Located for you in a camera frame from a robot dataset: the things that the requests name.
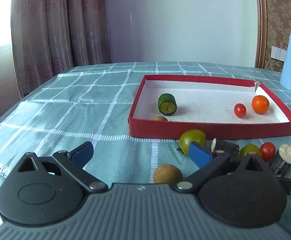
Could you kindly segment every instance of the checkered tablecloth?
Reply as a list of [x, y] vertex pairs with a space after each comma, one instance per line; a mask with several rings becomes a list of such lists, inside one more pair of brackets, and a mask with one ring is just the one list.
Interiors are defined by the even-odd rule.
[[[19, 103], [0, 123], [0, 185], [25, 152], [51, 156], [92, 141], [95, 154], [85, 170], [111, 186], [112, 182], [152, 183], [161, 164], [177, 166], [184, 177], [196, 165], [167, 139], [132, 138], [127, 115], [145, 74], [184, 74], [262, 81], [290, 109], [291, 92], [280, 83], [280, 73], [255, 68], [198, 62], [114, 63], [81, 66], [59, 74], [50, 84]], [[270, 141], [291, 145], [291, 136], [234, 141], [241, 147]], [[280, 221], [291, 231], [291, 197]]]

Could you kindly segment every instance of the curtain fold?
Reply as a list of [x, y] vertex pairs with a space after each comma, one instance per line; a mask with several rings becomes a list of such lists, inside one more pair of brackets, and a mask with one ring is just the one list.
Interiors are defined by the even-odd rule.
[[12, 0], [11, 33], [22, 98], [68, 68], [111, 62], [105, 0]]

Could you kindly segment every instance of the cucumber piece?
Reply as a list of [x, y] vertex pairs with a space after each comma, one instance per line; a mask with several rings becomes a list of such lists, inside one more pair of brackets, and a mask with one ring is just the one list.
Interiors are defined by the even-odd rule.
[[161, 114], [173, 115], [177, 110], [177, 103], [173, 95], [162, 94], [158, 99], [158, 108]]

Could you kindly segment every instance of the brown patterned wallpaper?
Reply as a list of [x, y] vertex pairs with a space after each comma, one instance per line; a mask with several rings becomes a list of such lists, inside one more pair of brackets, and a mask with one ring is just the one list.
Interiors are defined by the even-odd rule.
[[283, 62], [270, 58], [271, 47], [287, 49], [291, 33], [291, 0], [266, 0], [267, 46], [264, 69], [282, 71]]

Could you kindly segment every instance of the green tomato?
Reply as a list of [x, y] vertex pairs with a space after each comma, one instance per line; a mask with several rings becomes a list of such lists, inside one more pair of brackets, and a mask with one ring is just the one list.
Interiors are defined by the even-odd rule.
[[201, 146], [204, 146], [206, 142], [205, 133], [200, 130], [193, 129], [188, 130], [181, 135], [179, 139], [179, 147], [187, 156], [189, 156], [189, 145], [192, 142], [197, 142]]
[[244, 146], [240, 152], [239, 152], [239, 156], [246, 156], [248, 152], [255, 152], [257, 154], [259, 154], [260, 156], [262, 156], [262, 153], [259, 149], [258, 146], [255, 146], [254, 144], [247, 144], [246, 146]]

